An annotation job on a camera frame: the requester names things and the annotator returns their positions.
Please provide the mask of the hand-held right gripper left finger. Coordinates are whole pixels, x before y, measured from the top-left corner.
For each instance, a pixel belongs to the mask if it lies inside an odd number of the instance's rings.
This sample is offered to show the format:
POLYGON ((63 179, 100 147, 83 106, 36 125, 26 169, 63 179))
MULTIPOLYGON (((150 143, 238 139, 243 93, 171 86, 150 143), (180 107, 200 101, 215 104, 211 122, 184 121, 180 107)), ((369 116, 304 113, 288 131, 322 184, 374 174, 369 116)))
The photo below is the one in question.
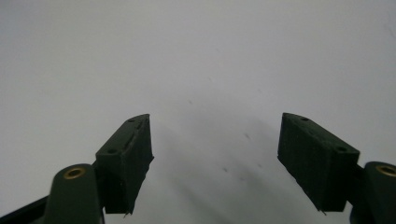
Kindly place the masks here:
POLYGON ((149 115, 127 119, 95 153, 95 162, 53 178, 43 224, 105 224, 105 214, 132 214, 153 161, 149 115))

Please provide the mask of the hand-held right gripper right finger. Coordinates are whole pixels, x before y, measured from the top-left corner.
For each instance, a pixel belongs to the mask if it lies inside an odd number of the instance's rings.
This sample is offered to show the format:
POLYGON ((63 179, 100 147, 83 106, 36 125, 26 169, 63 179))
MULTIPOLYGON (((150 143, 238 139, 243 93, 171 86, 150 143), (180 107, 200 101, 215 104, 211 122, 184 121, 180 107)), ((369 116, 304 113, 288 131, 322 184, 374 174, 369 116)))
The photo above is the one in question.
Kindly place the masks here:
POLYGON ((370 161, 312 119, 284 113, 277 158, 321 212, 352 205, 350 224, 396 224, 396 165, 370 161))

